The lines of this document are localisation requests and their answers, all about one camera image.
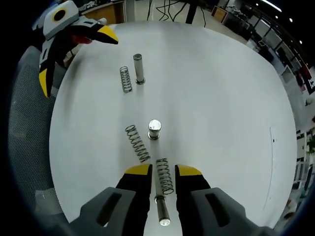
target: white table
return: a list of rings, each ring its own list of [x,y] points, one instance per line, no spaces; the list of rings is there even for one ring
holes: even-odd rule
[[[82,47],[53,111],[51,171],[67,219],[139,164],[127,126],[136,125],[154,157],[147,132],[155,118],[173,181],[175,164],[193,166],[242,204],[250,220],[273,227],[290,194],[297,151],[292,109],[273,66],[208,29],[171,22],[112,27],[119,44]],[[136,53],[143,56],[142,86],[135,83]],[[131,74],[127,94],[121,66]],[[167,196],[169,227],[158,224],[154,196],[153,189],[145,235],[182,235],[175,193]]]

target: metal spring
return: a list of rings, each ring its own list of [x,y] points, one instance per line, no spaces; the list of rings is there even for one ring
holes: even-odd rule
[[[122,86],[124,92],[130,92],[132,91],[132,85],[130,81],[130,75],[128,71],[128,67],[123,66],[119,69],[120,72],[120,78],[122,80]]]
[[[137,156],[139,157],[140,162],[144,162],[149,160],[151,157],[147,152],[147,149],[144,147],[144,144],[140,138],[140,135],[136,129],[135,125],[128,126],[125,131],[129,136],[129,140],[131,140],[132,147],[136,152]]]
[[[164,195],[174,192],[167,158],[157,160],[157,175]]]

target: black cable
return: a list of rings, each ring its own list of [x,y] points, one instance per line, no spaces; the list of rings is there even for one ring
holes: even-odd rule
[[[205,13],[203,12],[202,7],[200,7],[201,11],[202,11],[202,15],[203,15],[203,21],[205,22],[203,27],[206,27],[206,18],[205,18]]]
[[[168,0],[168,10],[167,10],[167,12],[168,12],[168,15],[169,15],[169,17],[171,18],[171,20],[173,21],[173,18],[172,18],[172,16],[171,16],[171,13],[169,12],[169,9],[171,8],[171,0]]]
[[[147,16],[147,21],[149,20],[149,16],[150,16],[150,11],[151,11],[151,4],[152,4],[153,0],[149,0],[149,9],[148,9],[148,16]]]
[[[157,10],[158,12],[160,12],[160,13],[163,14],[163,16],[159,19],[159,21],[160,21],[164,16],[167,16],[167,18],[164,19],[163,21],[168,20],[169,16],[165,13],[165,12],[166,12],[166,9],[165,9],[165,8],[166,8],[167,6],[174,5],[174,4],[176,4],[176,3],[180,2],[180,1],[181,1],[181,0],[176,1],[176,2],[173,2],[173,3],[168,4],[168,5],[165,5],[165,4],[166,4],[166,0],[164,0],[164,5],[163,5],[163,6],[158,6],[158,7],[156,7],[156,10]]]
[[[179,12],[176,13],[176,15],[174,16],[174,19],[172,19],[172,21],[175,21],[176,16],[181,13],[181,11],[184,9],[184,7],[187,5],[187,2],[184,3],[184,5],[182,6],[182,8],[179,10]]]
[[[160,20],[162,20],[163,19],[163,17],[166,15],[167,16],[167,18],[164,20],[164,21],[166,21],[169,17],[168,17],[168,15],[165,13],[166,12],[166,0],[164,0],[164,5],[163,5],[163,7],[164,7],[164,12],[161,12],[160,10],[159,10],[159,8],[161,8],[161,6],[160,7],[156,7],[156,10],[158,10],[160,13],[163,13],[163,15],[161,16],[161,18],[159,19],[159,21]]]
[[[156,10],[157,10],[158,12],[160,12],[160,13],[163,14],[163,16],[159,19],[159,21],[160,21],[161,19],[163,19],[164,16],[167,16],[167,18],[164,19],[163,21],[166,21],[166,20],[168,20],[169,17],[171,17],[171,20],[174,22],[176,16],[177,16],[179,13],[181,13],[182,10],[184,9],[184,7],[187,5],[187,2],[184,3],[184,5],[182,6],[182,8],[179,10],[179,12],[176,13],[176,15],[174,16],[174,18],[171,16],[171,14],[170,14],[170,12],[169,12],[170,6],[176,4],[176,3],[180,2],[180,1],[181,1],[181,0],[176,1],[176,2],[173,2],[173,3],[170,3],[170,0],[169,0],[169,4],[168,4],[168,5],[165,5],[166,0],[164,0],[164,5],[163,5],[163,6],[158,6],[158,7],[156,7]],[[165,7],[167,7],[167,6],[168,6],[168,14],[169,14],[169,16],[165,13]],[[160,9],[159,9],[159,8],[162,8],[162,7],[164,7],[164,12],[160,11]]]

